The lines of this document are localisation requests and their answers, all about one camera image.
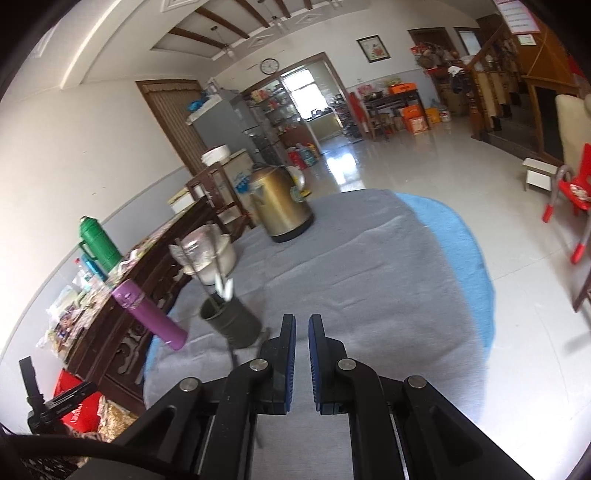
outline green thermos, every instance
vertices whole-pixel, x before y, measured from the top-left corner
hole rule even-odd
[[[92,260],[98,261],[106,272],[110,272],[120,262],[121,253],[96,218],[84,216],[80,219],[80,238],[82,251]]]

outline window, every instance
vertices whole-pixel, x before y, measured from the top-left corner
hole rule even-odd
[[[464,42],[468,55],[476,55],[480,52],[482,47],[480,46],[478,37],[472,30],[458,30],[457,33]]]
[[[300,70],[283,79],[294,99],[295,107],[302,118],[311,118],[314,110],[328,108],[328,103],[309,70]]]

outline gray refrigerator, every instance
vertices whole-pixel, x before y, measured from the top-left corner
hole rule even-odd
[[[234,90],[221,89],[222,101],[193,122],[208,149],[227,145],[243,148],[255,162],[289,165],[289,157],[274,128],[259,107],[249,106]]]

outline brown ceiling beam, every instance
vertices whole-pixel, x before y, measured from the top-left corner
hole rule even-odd
[[[214,40],[209,37],[204,37],[203,35],[199,35],[198,33],[190,32],[189,30],[184,30],[179,27],[173,27],[170,32],[172,35],[176,35],[178,37],[189,38],[191,40],[200,41],[201,43],[206,43],[207,45],[211,45],[212,47],[217,47],[223,49],[225,45],[217,40]]]
[[[235,34],[240,35],[242,38],[246,38],[249,39],[250,37],[248,36],[248,34],[244,31],[241,30],[240,28],[238,28],[236,25],[234,25],[233,23],[230,23],[228,20],[226,20],[225,18],[220,17],[219,15],[216,15],[215,13],[213,13],[211,10],[208,10],[205,7],[199,7],[198,9],[195,10],[199,15],[202,15],[205,18],[210,19],[211,21],[227,28],[228,30],[233,31]]]
[[[285,3],[283,3],[283,0],[275,0],[275,3],[279,7],[279,10],[281,10],[281,13],[285,18],[291,18],[291,13],[285,6]]]
[[[265,20],[265,18],[246,0],[236,0],[236,3],[238,3],[242,8],[244,8],[244,10],[250,13],[250,15],[254,17],[256,21],[258,21],[263,27],[270,27],[269,22],[267,22],[267,20]]]

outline ceiling lamp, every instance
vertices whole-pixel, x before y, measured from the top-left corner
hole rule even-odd
[[[226,42],[224,42],[224,39],[222,38],[222,34],[217,31],[217,25],[214,25],[211,28],[211,31],[212,32],[215,32],[217,34],[217,36],[220,38],[220,41],[223,43],[222,50],[228,55],[228,57],[230,57],[231,59],[235,59],[236,58],[236,53],[231,49],[231,47],[230,47],[229,44],[227,44]]]
[[[269,7],[265,5],[265,0],[256,0],[256,2],[258,4],[261,4],[263,7],[265,7],[265,9],[267,9],[267,11],[269,12],[269,15],[271,16],[271,21],[269,22],[271,25],[275,25],[279,31],[285,33],[289,30],[289,28],[287,28],[287,25],[285,24],[285,22],[281,19],[281,17],[278,17],[277,15],[273,15],[273,12],[271,10],[269,10]]]

